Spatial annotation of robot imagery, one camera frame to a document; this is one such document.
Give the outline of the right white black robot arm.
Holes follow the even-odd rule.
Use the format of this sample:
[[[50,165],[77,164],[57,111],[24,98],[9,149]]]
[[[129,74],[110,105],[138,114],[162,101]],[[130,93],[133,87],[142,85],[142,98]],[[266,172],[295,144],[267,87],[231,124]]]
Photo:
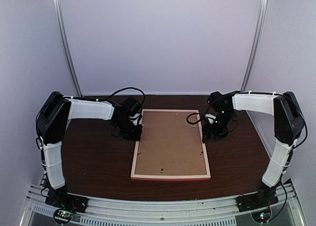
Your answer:
[[[202,121],[202,141],[218,141],[226,138],[228,124],[236,118],[236,111],[250,111],[271,115],[274,118],[275,147],[260,184],[265,187],[253,196],[253,203],[265,206],[272,199],[270,189],[279,184],[288,168],[292,152],[298,146],[298,138],[306,129],[306,122],[295,94],[233,91],[226,94],[213,92],[207,104],[215,115],[205,113]]]

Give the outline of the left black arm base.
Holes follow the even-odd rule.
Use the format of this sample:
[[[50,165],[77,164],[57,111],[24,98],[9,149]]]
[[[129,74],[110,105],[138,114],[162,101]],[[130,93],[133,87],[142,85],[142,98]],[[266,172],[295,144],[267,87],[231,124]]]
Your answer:
[[[66,185],[53,189],[47,179],[44,180],[43,187],[48,189],[45,204],[75,213],[85,213],[88,198],[69,194]]]

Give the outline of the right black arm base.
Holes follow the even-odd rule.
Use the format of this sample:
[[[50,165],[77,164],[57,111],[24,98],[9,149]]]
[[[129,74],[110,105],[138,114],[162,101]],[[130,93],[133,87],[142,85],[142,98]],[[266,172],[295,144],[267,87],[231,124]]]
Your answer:
[[[240,195],[236,198],[239,212],[251,211],[278,203],[278,197],[276,196],[276,189],[278,186],[279,181],[272,187],[259,181],[255,193]]]

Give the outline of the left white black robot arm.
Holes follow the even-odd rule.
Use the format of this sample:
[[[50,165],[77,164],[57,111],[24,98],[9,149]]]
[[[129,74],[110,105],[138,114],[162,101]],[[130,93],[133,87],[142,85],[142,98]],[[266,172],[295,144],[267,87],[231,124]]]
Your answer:
[[[36,116],[37,146],[50,186],[56,189],[51,199],[60,208],[71,204],[71,197],[60,188],[65,186],[61,147],[71,120],[95,119],[110,121],[123,139],[139,141],[142,134],[142,101],[128,97],[122,103],[110,98],[87,99],[51,93]]]

